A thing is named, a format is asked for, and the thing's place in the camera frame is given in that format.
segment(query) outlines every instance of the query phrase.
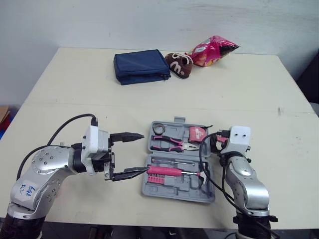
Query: gray tool case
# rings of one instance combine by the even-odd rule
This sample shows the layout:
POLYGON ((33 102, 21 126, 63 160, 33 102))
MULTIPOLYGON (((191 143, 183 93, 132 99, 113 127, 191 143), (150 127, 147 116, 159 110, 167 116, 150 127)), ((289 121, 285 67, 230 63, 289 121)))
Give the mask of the gray tool case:
MULTIPOLYGON (((178 168, 183 171, 190 172, 202 171, 199 165, 199 150, 184 150, 183 152, 165 152, 151 150, 151 145, 160 147, 172 147, 172 144, 170 144, 169 142, 152 140, 153 136, 155 135, 153 126, 159 123, 165 126, 165 131, 162 136, 183 139, 184 142, 188 142, 189 128, 191 126, 205 127, 204 125, 185 124, 185 118, 183 117, 175 117, 174 122, 152 122, 149 134, 148 149, 153 153, 147 156, 146 166, 151 165, 158 167, 178 168)), ((210 172, 210 176, 213 177, 212 164, 207 160, 210 155, 210 144, 209 140, 207 139, 202 149, 202 161, 207 164, 206 168, 210 172)), ((210 183, 208 180, 205 185, 202 184, 202 178, 199 178, 196 175, 162 175, 161 177, 163 178, 163 181, 161 181, 161 183, 148 182, 149 176, 151 175, 145 173, 143 177, 142 193, 144 195, 201 203, 212 203, 215 200, 213 184, 210 183)))

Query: white wall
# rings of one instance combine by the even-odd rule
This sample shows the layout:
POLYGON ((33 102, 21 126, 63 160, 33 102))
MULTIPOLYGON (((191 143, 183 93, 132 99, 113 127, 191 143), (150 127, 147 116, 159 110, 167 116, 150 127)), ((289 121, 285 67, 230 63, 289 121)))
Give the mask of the white wall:
POLYGON ((318 0, 0 0, 0 104, 20 105, 58 46, 188 51, 218 34, 297 79, 319 48, 318 0))

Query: floor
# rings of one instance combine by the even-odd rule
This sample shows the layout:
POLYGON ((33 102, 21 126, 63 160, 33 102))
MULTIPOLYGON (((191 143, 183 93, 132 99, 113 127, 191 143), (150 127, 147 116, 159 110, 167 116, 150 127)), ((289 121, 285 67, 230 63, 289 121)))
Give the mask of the floor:
MULTIPOLYGON (((111 226, 98 226, 104 230, 110 230, 111 226)), ((92 229, 97 228, 96 225, 89 224, 67 224, 67 223, 51 223, 45 222, 42 228, 43 239, 88 239, 92 229)), ((229 233, 235 230, 218 230, 204 229, 209 239, 224 239, 229 233)), ((316 239, 315 234, 311 230, 275 230, 281 239, 316 239)))

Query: handwritten label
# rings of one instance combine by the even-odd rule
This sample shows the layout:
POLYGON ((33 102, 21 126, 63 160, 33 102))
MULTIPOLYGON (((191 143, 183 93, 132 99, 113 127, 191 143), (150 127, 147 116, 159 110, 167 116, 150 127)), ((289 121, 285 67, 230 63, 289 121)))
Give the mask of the handwritten label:
POLYGON ((20 185, 19 191, 16 192, 15 197, 22 202, 30 200, 36 191, 36 188, 37 185, 28 180, 24 180, 20 185))

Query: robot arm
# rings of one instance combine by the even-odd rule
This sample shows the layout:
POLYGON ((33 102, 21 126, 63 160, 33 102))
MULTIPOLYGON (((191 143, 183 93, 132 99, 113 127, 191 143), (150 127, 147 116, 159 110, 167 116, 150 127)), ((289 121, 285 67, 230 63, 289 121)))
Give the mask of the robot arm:
POLYGON ((269 215, 268 191, 246 158, 246 152, 250 150, 250 134, 249 127, 233 126, 231 130, 216 133, 211 142, 216 142, 217 135, 227 138, 218 155, 237 207, 237 216, 234 217, 234 223, 238 224, 237 238, 270 239, 269 221, 277 222, 278 219, 269 215))
POLYGON ((136 133, 116 133, 90 125, 82 143, 71 147, 47 146, 34 156, 30 168, 13 186, 7 216, 0 239, 41 238, 41 228, 63 180, 70 175, 104 172, 105 180, 133 178, 148 168, 136 167, 114 173, 115 158, 111 150, 116 141, 128 142, 143 138, 136 133))

